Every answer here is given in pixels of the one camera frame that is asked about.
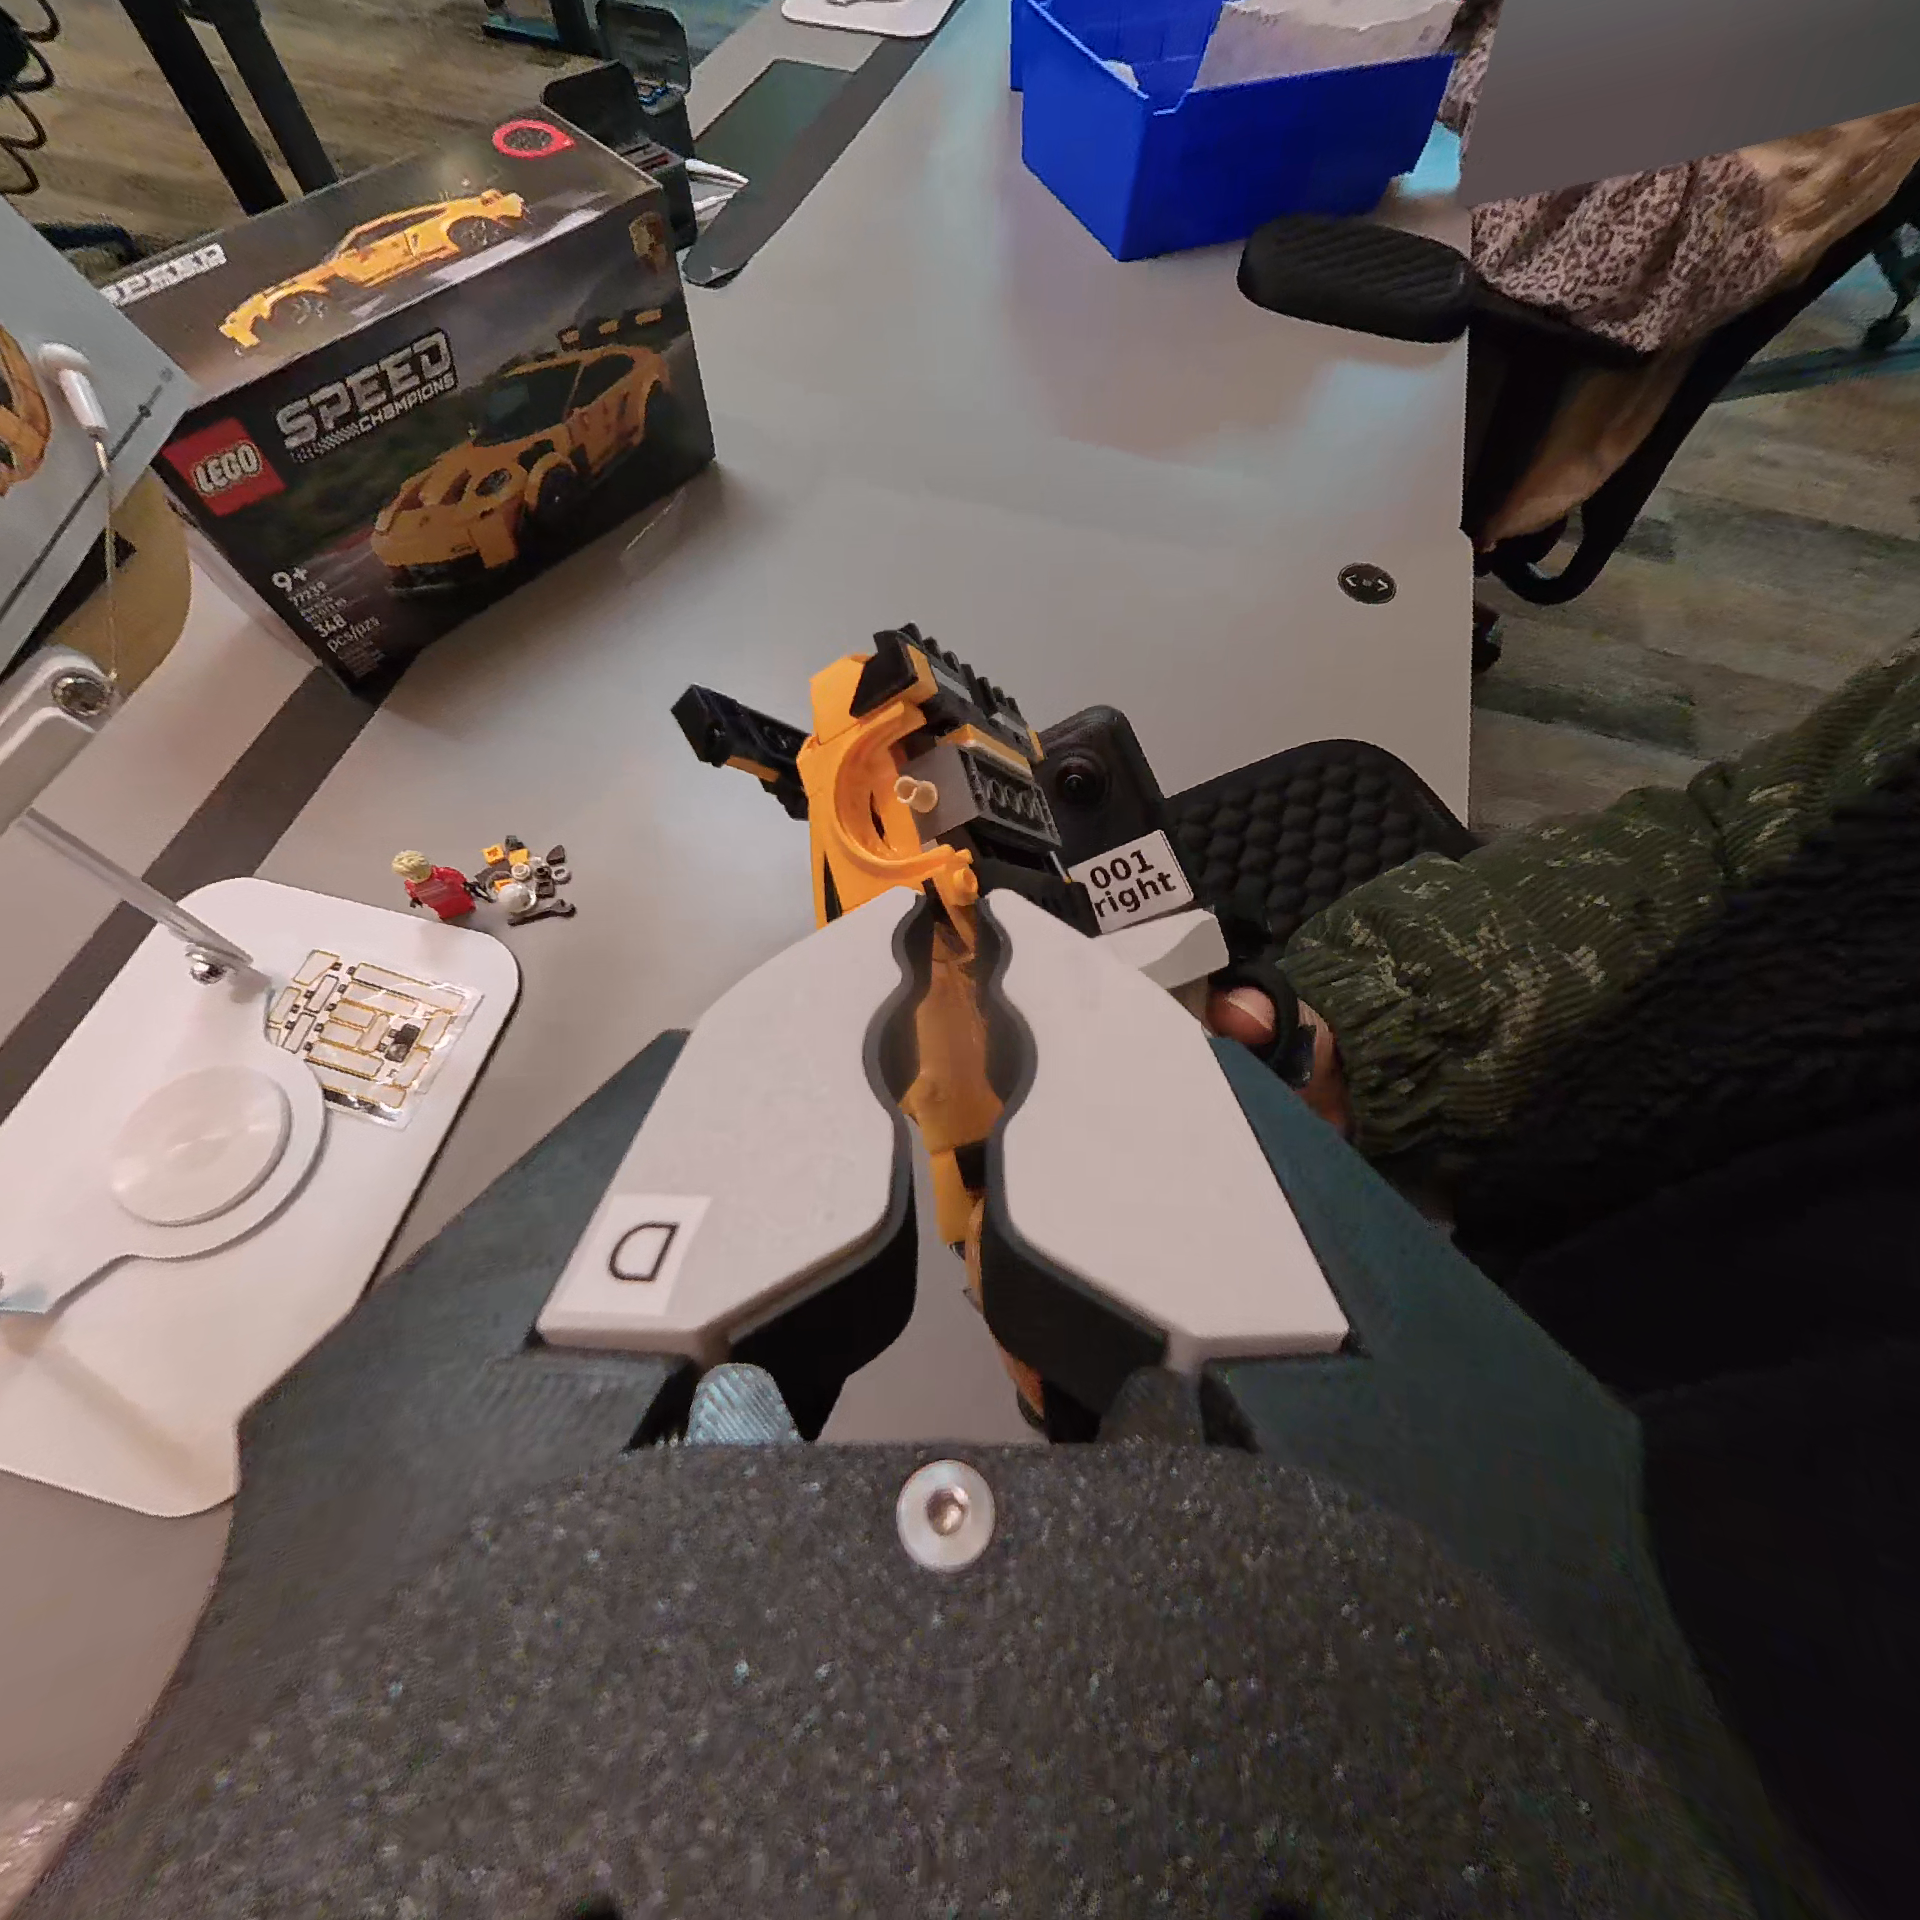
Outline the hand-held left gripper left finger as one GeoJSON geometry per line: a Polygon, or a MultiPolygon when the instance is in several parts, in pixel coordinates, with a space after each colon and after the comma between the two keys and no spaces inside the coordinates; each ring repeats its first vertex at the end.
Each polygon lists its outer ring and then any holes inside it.
{"type": "Polygon", "coordinates": [[[545,1347],[740,1360],[822,1433],[917,1306],[919,920],[917,894],[882,894],[690,1028],[540,1311],[545,1347]]]}

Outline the black office chair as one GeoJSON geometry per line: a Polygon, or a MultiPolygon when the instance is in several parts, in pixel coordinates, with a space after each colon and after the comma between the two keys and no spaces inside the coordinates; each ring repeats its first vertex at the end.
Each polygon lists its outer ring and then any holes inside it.
{"type": "Polygon", "coordinates": [[[1836,239],[1780,292],[1680,351],[1673,375],[1656,372],[1648,353],[1496,292],[1461,252],[1362,219],[1287,215],[1258,228],[1238,257],[1238,292],[1270,313],[1380,342],[1465,342],[1461,527],[1473,550],[1473,571],[1528,606],[1557,608],[1593,588],[1716,400],[1889,369],[1916,303],[1916,254],[1896,249],[1896,231],[1913,228],[1916,212],[1918,174],[1908,172],[1882,209],[1836,239]],[[1895,304],[1857,351],[1761,355],[1866,259],[1879,264],[1895,304]],[[1522,482],[1544,457],[1551,430],[1572,425],[1572,400],[1597,400],[1597,378],[1633,387],[1642,375],[1655,375],[1649,422],[1624,430],[1618,468],[1577,504],[1553,507],[1540,530],[1501,536],[1496,519],[1519,506],[1522,482]]]}

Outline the leopard print cloth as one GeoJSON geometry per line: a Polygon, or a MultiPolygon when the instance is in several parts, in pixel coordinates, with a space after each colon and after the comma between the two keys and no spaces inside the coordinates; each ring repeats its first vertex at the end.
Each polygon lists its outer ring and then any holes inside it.
{"type": "Polygon", "coordinates": [[[1808,276],[1882,210],[1918,159],[1918,108],[1862,118],[1472,212],[1472,265],[1501,298],[1641,355],[1585,369],[1500,500],[1477,550],[1538,536],[1642,444],[1705,342],[1808,276]]]}

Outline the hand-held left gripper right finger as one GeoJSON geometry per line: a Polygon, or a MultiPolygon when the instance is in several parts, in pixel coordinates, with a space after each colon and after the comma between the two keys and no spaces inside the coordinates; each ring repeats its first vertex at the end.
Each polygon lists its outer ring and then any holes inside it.
{"type": "Polygon", "coordinates": [[[1351,1323],[1200,1018],[1018,894],[978,911],[981,1303],[1097,1425],[1126,1379],[1338,1353],[1351,1323]]]}

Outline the yellow lego car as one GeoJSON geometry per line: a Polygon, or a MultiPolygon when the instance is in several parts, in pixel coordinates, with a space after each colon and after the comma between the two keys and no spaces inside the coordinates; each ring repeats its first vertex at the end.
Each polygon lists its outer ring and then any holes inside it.
{"type": "Polygon", "coordinates": [[[941,1236],[965,1258],[967,1294],[981,1306],[984,1144],[1001,1098],[988,1076],[975,911],[1012,891],[1094,936],[1093,899],[1065,866],[1037,732],[1004,688],[919,627],[880,632],[868,654],[830,663],[809,682],[809,711],[801,732],[703,686],[672,706],[697,759],[751,776],[806,823],[820,926],[886,891],[927,902],[919,1070],[902,1113],[927,1152],[941,1236]]]}

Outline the blue plastic container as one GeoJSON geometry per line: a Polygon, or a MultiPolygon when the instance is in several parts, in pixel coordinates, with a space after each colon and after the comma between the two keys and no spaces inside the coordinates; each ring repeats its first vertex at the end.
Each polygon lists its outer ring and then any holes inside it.
{"type": "Polygon", "coordinates": [[[1218,12],[1012,3],[1024,167],[1117,262],[1366,215],[1424,153],[1449,52],[1205,86],[1218,12]]]}

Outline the white metal book stand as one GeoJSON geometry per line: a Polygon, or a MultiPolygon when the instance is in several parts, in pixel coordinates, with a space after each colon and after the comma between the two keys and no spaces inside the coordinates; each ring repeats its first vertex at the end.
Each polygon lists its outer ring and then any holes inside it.
{"type": "Polygon", "coordinates": [[[152,930],[4,1119],[2,1466],[154,1519],[232,1498],[241,1410],[373,1282],[520,992],[510,946],[236,879],[184,907],[250,961],[192,983],[152,930]],[[268,1042],[324,950],[485,999],[423,1110],[330,1110],[268,1042]]]}

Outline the lego set box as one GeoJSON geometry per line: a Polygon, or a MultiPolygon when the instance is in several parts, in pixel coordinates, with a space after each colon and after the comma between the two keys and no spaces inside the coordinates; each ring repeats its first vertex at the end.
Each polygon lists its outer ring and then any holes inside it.
{"type": "Polygon", "coordinates": [[[665,183],[540,106],[103,298],[196,396],[182,516],[370,705],[712,462],[665,183]]]}

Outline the person's right hand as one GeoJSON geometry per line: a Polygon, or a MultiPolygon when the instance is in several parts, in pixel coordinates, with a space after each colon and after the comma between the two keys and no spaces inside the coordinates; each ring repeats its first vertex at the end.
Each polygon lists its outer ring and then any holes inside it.
{"type": "Polygon", "coordinates": [[[1351,1096],[1333,1028],[1281,977],[1238,971],[1208,983],[1206,1028],[1252,1052],[1337,1134],[1352,1134],[1351,1096]]]}

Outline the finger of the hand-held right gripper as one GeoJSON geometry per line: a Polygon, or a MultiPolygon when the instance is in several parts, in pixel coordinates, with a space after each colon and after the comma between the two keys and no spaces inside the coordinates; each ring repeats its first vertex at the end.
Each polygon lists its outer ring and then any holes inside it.
{"type": "Polygon", "coordinates": [[[1206,907],[1145,920],[1112,934],[1112,958],[1168,995],[1205,992],[1231,963],[1218,916],[1206,907]]]}

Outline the small white yellow lego piece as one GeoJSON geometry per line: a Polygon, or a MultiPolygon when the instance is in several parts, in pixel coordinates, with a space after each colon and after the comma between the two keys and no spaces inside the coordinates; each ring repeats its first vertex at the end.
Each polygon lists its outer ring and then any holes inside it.
{"type": "Polygon", "coordinates": [[[510,926],[534,922],[568,922],[578,906],[568,902],[570,883],[565,847],[545,854],[508,833],[481,854],[481,866],[468,876],[466,888],[472,902],[501,907],[510,926]]]}

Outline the lego sticker sheet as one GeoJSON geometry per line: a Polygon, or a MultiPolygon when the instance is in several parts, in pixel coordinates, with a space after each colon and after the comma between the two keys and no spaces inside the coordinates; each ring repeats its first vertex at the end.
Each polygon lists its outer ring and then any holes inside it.
{"type": "Polygon", "coordinates": [[[269,998],[268,1042],[297,1056],[337,1113],[399,1130],[481,1004],[470,988],[316,950],[269,998]]]}

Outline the lego instruction booklet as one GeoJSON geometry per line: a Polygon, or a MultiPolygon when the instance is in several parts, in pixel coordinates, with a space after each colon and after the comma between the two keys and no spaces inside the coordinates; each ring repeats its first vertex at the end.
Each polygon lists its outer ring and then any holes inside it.
{"type": "Polygon", "coordinates": [[[181,367],[2,209],[2,666],[196,399],[181,367]]]}

